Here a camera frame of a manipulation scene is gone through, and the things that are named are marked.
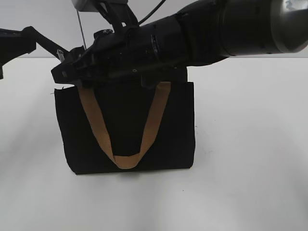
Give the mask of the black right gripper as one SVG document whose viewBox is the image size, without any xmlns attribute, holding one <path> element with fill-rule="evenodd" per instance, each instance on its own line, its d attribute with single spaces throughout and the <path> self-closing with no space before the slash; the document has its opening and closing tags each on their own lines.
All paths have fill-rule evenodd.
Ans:
<svg viewBox="0 0 308 231">
<path fill-rule="evenodd" d="M 177 15 L 140 26 L 130 9 L 106 13 L 114 32 L 100 32 L 94 43 L 71 64 L 51 70 L 56 84 L 81 85 L 132 76 L 143 85 L 160 81 L 187 81 L 189 59 L 185 37 Z"/>
</svg>

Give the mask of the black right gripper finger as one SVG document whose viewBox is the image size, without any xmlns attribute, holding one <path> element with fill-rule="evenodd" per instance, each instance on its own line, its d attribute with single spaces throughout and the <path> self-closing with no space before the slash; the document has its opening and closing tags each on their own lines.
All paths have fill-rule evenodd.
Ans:
<svg viewBox="0 0 308 231">
<path fill-rule="evenodd" d="M 58 59 L 57 50 L 69 51 L 39 33 L 34 27 L 28 26 L 23 30 L 0 30 L 0 78 L 3 79 L 3 66 L 11 60 L 36 50 L 37 44 Z"/>
</svg>

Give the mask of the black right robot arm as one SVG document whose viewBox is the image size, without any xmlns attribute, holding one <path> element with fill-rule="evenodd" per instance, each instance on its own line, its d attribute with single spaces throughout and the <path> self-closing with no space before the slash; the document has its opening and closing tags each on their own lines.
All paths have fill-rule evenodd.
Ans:
<svg viewBox="0 0 308 231">
<path fill-rule="evenodd" d="M 296 53 L 308 44 L 305 0 L 198 0 L 177 13 L 141 25 L 125 0 L 76 1 L 113 27 L 75 48 L 52 71 L 59 84 L 138 77 L 145 87 L 168 81 L 188 66 L 232 56 Z"/>
</svg>

